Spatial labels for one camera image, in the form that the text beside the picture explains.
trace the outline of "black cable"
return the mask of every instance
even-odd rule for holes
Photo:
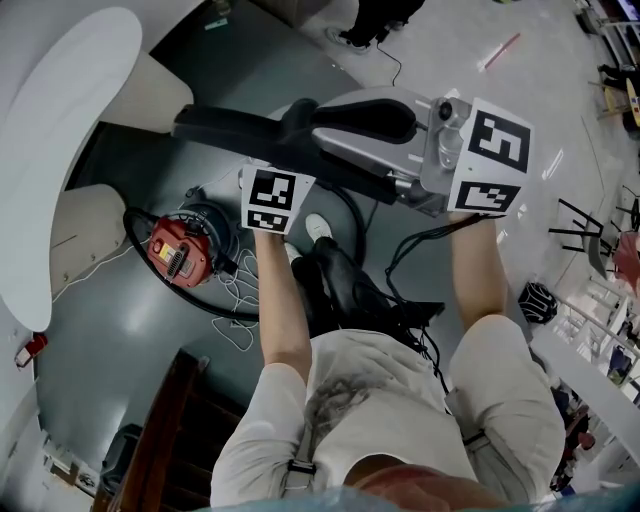
[[[154,264],[149,260],[149,257],[147,256],[147,253],[144,250],[144,247],[142,247],[140,240],[138,240],[138,237],[136,236],[136,233],[133,229],[134,219],[143,220],[147,224],[147,227],[153,228],[153,225],[158,221],[158,217],[156,217],[155,215],[151,215],[145,212],[144,210],[141,210],[140,208],[127,208],[127,210],[124,212],[124,217],[122,218],[122,221],[124,223],[124,229],[127,233],[127,236],[129,237],[129,240],[131,240],[131,244],[133,245],[136,252],[142,258],[142,261],[144,261],[145,265],[147,265],[149,270],[153,272],[153,275],[155,275],[158,279],[160,279],[160,281],[162,281],[162,283],[167,288],[169,288],[173,293],[175,293],[182,299],[186,300],[189,304],[192,304],[193,306],[196,306],[197,308],[202,309],[203,311],[206,311],[207,313],[211,313],[213,315],[222,316],[225,318],[231,318],[233,320],[240,320],[244,322],[255,323],[258,321],[258,315],[255,313],[239,313],[237,311],[234,312],[227,309],[223,309],[218,306],[214,306],[212,304],[208,304],[198,299],[197,297],[194,297],[193,295],[188,294],[179,286],[176,286],[170,283],[169,281],[167,281],[164,278],[164,276],[160,272],[158,272],[158,269],[154,266]]]
[[[336,187],[334,185],[327,185],[320,182],[316,182],[316,183],[318,183],[318,185],[320,185],[325,190],[333,192],[335,195],[337,195],[340,199],[344,201],[344,203],[347,205],[347,207],[351,211],[351,214],[353,215],[353,220],[356,224],[356,247],[355,247],[355,255],[353,259],[359,266],[362,266],[366,256],[367,244],[366,244],[364,219],[362,217],[362,213],[360,212],[360,209],[358,208],[358,205],[353,200],[353,198],[340,187]],[[125,232],[127,233],[127,236],[129,237],[129,239],[131,240],[131,244],[133,245],[138,255],[145,262],[145,265],[147,265],[149,270],[151,270],[151,272],[153,272],[153,274],[158,279],[160,279],[160,281],[162,281],[162,283],[165,286],[167,286],[172,292],[174,292],[176,295],[186,300],[189,304],[199,309],[202,309],[207,313],[211,313],[217,316],[222,316],[225,318],[231,318],[233,320],[240,320],[240,321],[253,322],[253,323],[258,322],[258,315],[255,313],[240,313],[237,311],[234,312],[234,311],[221,308],[219,306],[214,306],[213,304],[209,304],[207,302],[204,302],[198,299],[197,297],[194,297],[193,295],[187,293],[184,289],[180,288],[179,286],[176,286],[170,283],[169,281],[167,281],[164,278],[164,276],[160,272],[158,272],[158,269],[154,266],[154,264],[149,260],[149,257],[147,256],[147,252],[145,251],[144,247],[142,247],[140,240],[138,240],[135,230],[133,229],[134,219],[143,220],[147,225],[147,227],[149,228],[149,231],[151,231],[155,223],[158,221],[158,217],[155,215],[151,215],[150,213],[147,213],[144,210],[141,210],[140,208],[127,208],[122,220],[124,223]]]
[[[378,211],[378,206],[380,206],[380,201],[376,201],[373,205],[373,208],[371,208],[371,213],[369,214],[369,218],[367,219],[367,223],[364,226],[364,232],[365,234],[369,232],[369,228],[371,227],[371,224],[373,222],[373,217],[376,214],[376,212]]]
[[[358,205],[353,200],[353,198],[346,192],[344,189],[340,187],[336,187],[335,185],[331,185],[328,183],[323,183],[320,181],[316,181],[316,184],[322,187],[329,192],[333,192],[340,199],[344,201],[349,210],[351,211],[351,215],[353,216],[353,221],[356,224],[356,247],[355,247],[355,255],[353,256],[353,260],[359,267],[362,267],[364,263],[364,259],[367,256],[367,236],[366,236],[366,228],[364,223],[364,218],[362,217],[362,212]]]
[[[393,85],[394,87],[396,86],[396,78],[398,78],[398,75],[400,74],[400,71],[402,71],[402,62],[400,62],[398,59],[396,59],[393,55],[389,55],[387,52],[385,52],[382,48],[380,48],[380,42],[378,41],[378,44],[376,44],[376,48],[381,51],[382,53],[384,53],[387,57],[389,57],[391,60],[393,60],[394,62],[396,62],[398,64],[398,71],[396,71],[396,74],[394,75],[393,79],[391,80],[391,85]]]

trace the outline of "white table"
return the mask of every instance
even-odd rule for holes
[[[193,102],[183,82],[141,53],[141,41],[140,23],[127,9],[86,17],[38,63],[0,128],[0,295],[33,331],[44,331],[51,319],[50,247],[58,197],[98,120],[166,132]],[[107,202],[116,204],[117,198]],[[108,209],[116,236],[121,209]],[[86,213],[75,212],[87,219],[82,230],[100,232],[104,216]],[[108,254],[87,245],[75,250],[86,252],[89,266]],[[113,240],[108,247],[116,248]]]

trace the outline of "leg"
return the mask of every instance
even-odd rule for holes
[[[602,83],[608,87],[613,87],[614,89],[618,89],[620,91],[627,91],[627,82],[622,79],[614,79],[614,78],[605,78]]]
[[[340,326],[345,329],[366,329],[401,338],[401,329],[394,324],[391,306],[378,288],[355,262],[331,238],[319,238],[314,256],[327,280],[331,300]]]
[[[331,309],[331,301],[324,293],[322,274],[315,259],[310,256],[296,258],[291,262],[291,270],[298,282],[298,291],[309,324],[309,336],[315,338],[339,329],[338,320]]]
[[[356,22],[341,35],[355,46],[368,46],[390,20],[389,7],[379,0],[360,0]]]
[[[424,0],[404,0],[393,3],[392,5],[396,7],[392,15],[393,21],[399,21],[403,25],[406,25],[409,23],[409,18],[413,16],[423,4]]]

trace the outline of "person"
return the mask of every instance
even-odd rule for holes
[[[374,37],[385,31],[401,30],[422,4],[424,0],[359,0],[358,16],[353,27],[349,30],[327,27],[325,35],[332,43],[348,48],[354,53],[364,54],[371,49]]]
[[[565,444],[566,448],[571,452],[574,452],[578,446],[582,447],[583,450],[591,450],[595,445],[596,439],[589,432],[588,412],[588,406],[580,407],[567,426]]]
[[[562,491],[567,487],[573,478],[577,457],[576,450],[581,447],[583,450],[591,450],[595,446],[596,439],[589,432],[589,407],[583,405],[573,415],[564,416],[566,425],[565,447],[562,452],[560,464],[554,474],[551,489]]]
[[[391,336],[388,302],[328,223],[313,214],[306,227],[314,248],[304,257],[255,232],[265,366],[213,469],[211,506],[286,504],[340,487],[411,510],[497,508],[548,493],[564,425],[522,331],[504,316],[494,221],[452,235],[466,333],[446,402],[431,362]]]
[[[602,81],[604,85],[626,92],[627,78],[629,78],[636,93],[640,91],[640,72],[638,71],[621,70],[606,64],[598,66],[598,71],[606,75],[606,78]]]

